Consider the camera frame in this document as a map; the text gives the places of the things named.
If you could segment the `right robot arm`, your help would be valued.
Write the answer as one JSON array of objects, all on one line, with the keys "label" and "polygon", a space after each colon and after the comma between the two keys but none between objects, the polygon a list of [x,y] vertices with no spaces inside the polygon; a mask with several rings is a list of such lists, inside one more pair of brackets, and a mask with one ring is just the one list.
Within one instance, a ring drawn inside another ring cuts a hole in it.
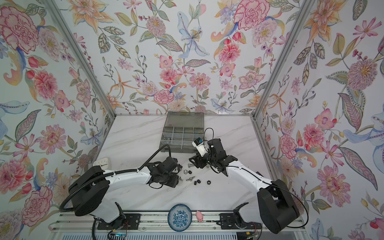
[{"label": "right robot arm", "polygon": [[217,173],[236,180],[257,196],[259,220],[272,233],[278,234],[288,228],[300,216],[295,196],[283,181],[269,180],[244,166],[236,157],[227,155],[220,139],[197,138],[192,145],[198,152],[189,161],[196,168],[210,165]]}]

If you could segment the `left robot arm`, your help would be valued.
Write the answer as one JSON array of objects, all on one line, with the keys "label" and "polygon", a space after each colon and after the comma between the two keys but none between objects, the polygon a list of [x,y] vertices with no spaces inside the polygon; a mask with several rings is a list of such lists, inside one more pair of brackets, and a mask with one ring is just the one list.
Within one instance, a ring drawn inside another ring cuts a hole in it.
[{"label": "left robot arm", "polygon": [[123,226],[126,216],[118,202],[107,197],[112,191],[129,186],[160,184],[175,188],[182,166],[173,157],[163,162],[147,163],[138,169],[119,171],[91,167],[69,187],[69,195],[61,203],[60,212],[74,212],[81,217],[91,215],[114,228]]}]

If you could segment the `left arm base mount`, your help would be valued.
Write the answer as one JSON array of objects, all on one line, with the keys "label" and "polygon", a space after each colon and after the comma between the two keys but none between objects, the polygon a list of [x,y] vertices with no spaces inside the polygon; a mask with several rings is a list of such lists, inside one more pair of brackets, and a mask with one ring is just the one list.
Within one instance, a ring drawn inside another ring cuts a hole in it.
[{"label": "left arm base mount", "polygon": [[124,213],[124,217],[120,216],[111,223],[101,221],[98,223],[97,230],[138,230],[141,214]]}]

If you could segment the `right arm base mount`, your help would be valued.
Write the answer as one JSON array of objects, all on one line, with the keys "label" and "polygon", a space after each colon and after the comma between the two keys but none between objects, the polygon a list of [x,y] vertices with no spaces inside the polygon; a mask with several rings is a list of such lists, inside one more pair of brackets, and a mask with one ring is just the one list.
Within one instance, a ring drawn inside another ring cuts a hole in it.
[{"label": "right arm base mount", "polygon": [[246,222],[240,215],[240,209],[248,205],[249,202],[245,202],[237,206],[232,213],[219,214],[220,219],[216,222],[222,230],[261,230],[262,224],[255,222]]}]

